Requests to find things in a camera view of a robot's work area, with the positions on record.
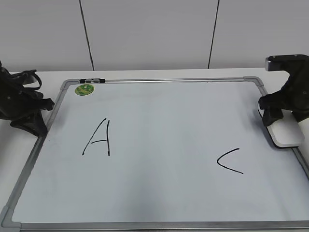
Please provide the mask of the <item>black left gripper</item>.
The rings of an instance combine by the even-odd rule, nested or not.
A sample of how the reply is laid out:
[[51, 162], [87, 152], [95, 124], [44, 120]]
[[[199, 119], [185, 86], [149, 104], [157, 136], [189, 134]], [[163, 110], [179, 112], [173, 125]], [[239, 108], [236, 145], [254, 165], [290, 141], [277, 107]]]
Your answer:
[[47, 126], [41, 113], [32, 113], [22, 117], [29, 111], [30, 103], [37, 100], [39, 110], [51, 111], [55, 103], [51, 98], [42, 99], [43, 94], [38, 90], [42, 86], [36, 70], [22, 71], [15, 74], [1, 66], [0, 68], [0, 117], [12, 120], [10, 126], [33, 134], [45, 136]]

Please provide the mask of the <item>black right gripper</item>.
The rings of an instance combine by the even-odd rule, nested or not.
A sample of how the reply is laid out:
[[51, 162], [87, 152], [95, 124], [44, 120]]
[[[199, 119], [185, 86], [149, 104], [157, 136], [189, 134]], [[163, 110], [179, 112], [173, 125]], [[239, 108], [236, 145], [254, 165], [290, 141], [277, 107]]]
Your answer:
[[[309, 117], [309, 64], [302, 64], [281, 88], [286, 96], [285, 109], [291, 110], [297, 122]], [[272, 93], [260, 97], [260, 109], [264, 110], [262, 122], [268, 127], [283, 118], [282, 94]]]

